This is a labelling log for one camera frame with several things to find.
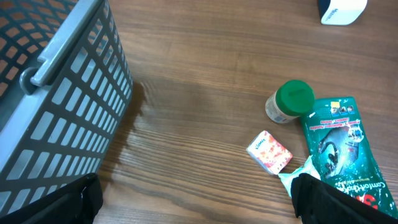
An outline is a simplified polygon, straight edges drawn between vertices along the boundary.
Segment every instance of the laundry basket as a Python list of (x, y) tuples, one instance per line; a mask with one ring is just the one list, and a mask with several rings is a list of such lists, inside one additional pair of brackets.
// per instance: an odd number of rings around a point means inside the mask
[(96, 172), (131, 95), (108, 1), (0, 1), (0, 217)]

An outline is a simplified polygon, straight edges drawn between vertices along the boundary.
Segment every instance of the bottle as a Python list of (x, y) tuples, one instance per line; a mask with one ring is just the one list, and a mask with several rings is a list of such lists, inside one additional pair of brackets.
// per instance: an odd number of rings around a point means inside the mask
[(266, 113), (276, 123), (288, 123), (310, 111), (314, 103), (315, 95), (308, 84), (290, 80), (268, 98)]

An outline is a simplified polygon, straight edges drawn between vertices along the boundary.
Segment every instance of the green bottle cap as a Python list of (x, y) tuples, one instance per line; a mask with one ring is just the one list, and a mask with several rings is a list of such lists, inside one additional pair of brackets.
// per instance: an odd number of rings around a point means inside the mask
[(312, 88), (301, 80), (291, 80), (282, 85), (275, 96), (276, 105), (289, 116), (301, 116), (315, 103)]

